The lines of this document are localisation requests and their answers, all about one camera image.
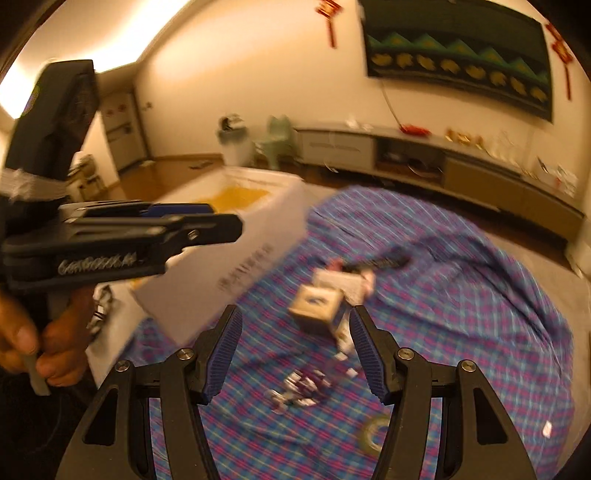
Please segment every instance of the door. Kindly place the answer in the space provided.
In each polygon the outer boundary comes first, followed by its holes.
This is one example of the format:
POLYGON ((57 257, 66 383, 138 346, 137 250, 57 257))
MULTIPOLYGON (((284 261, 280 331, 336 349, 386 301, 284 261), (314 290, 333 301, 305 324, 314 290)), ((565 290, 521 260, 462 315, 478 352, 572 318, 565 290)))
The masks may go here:
POLYGON ((102 99, 100 110, 117 171, 147 159, 131 94, 112 93, 102 99))

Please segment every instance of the yellow foam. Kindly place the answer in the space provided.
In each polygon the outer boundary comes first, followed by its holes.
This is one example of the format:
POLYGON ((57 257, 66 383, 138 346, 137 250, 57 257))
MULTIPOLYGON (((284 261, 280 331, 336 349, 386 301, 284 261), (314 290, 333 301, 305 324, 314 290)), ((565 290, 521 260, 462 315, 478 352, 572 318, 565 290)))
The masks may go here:
POLYGON ((266 190, 232 186, 222 190, 215 197, 199 199, 196 202, 208 203, 217 213, 224 213, 231 210, 247 209, 266 195, 269 195, 266 190))

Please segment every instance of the green mountain pattern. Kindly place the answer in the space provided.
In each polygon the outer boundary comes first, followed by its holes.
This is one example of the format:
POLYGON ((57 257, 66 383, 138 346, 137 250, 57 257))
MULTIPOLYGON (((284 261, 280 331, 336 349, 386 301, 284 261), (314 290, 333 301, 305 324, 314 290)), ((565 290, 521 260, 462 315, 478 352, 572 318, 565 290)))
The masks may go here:
POLYGON ((417 38, 413 43, 415 47, 423 48, 424 50, 446 51, 446 48, 443 45, 426 33, 417 38))
POLYGON ((393 33, 381 43, 384 47, 412 47, 413 43, 398 33, 393 33))
POLYGON ((461 55, 463 57, 470 57, 473 59, 484 60, 490 63, 494 63, 499 67, 515 70, 521 73, 522 75, 526 75, 532 79, 538 80, 539 82, 545 83, 546 85, 550 84, 549 72, 540 72, 539 74, 536 74, 532 70, 532 68, 525 62, 525 60, 521 57, 515 59, 510 63, 507 63, 505 59, 501 57, 501 55, 492 47, 485 48, 480 52, 480 54, 477 54, 464 41, 460 40, 459 38, 451 42, 447 47, 443 46, 431 35, 426 33, 418 37, 414 42, 408 40, 407 38, 403 37, 402 35, 396 32, 392 33, 384 41, 381 42, 368 35, 368 41, 369 45, 374 48, 420 48, 421 50, 433 50, 438 53, 448 51, 450 53, 461 55))

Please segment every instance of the gold ornament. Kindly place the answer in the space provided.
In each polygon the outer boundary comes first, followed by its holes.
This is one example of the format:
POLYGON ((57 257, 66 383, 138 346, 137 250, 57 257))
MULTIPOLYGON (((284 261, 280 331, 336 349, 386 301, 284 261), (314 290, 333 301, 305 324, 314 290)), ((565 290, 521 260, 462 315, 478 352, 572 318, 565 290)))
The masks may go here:
POLYGON ((427 70, 436 70, 437 67, 435 66, 435 62, 428 57, 423 57, 422 55, 417 55, 417 62, 418 64, 427 70))
POLYGON ((387 53, 376 53, 373 57, 371 57, 371 60, 380 67, 387 67, 392 63, 392 57, 387 53))
POLYGON ((446 72, 452 72, 456 75, 461 70, 460 66, 456 62, 454 62, 453 60, 442 60, 441 61, 441 68, 443 70, 445 70, 446 72))
POLYGON ((520 82, 515 77, 511 77, 511 86, 520 95, 527 96, 527 90, 525 90, 525 85, 523 84, 523 82, 520 82))
POLYGON ((466 73, 476 80, 482 80, 484 77, 486 77, 486 70, 482 67, 476 67, 474 65, 466 67, 466 73))
POLYGON ((396 56, 396 63, 402 69, 413 66, 413 56, 410 53, 399 53, 396 56))
POLYGON ((491 82, 495 86, 505 86, 507 85, 507 75, 503 72, 492 72, 491 73, 491 82))
POLYGON ((540 102, 544 103, 546 100, 548 100, 548 95, 546 95, 540 88, 538 87, 533 87, 531 89, 531 96, 537 100, 539 100, 540 102))

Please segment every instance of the green chair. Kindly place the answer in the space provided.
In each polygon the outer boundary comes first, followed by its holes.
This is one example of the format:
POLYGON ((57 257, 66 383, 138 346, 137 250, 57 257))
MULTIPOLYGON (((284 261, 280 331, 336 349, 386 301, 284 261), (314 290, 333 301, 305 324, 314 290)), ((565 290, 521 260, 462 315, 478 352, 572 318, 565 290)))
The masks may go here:
POLYGON ((256 152, 267 158, 272 170, 279 170, 279 155, 296 156, 296 136, 285 115, 279 118, 270 117, 266 136, 255 140, 254 144, 256 152))

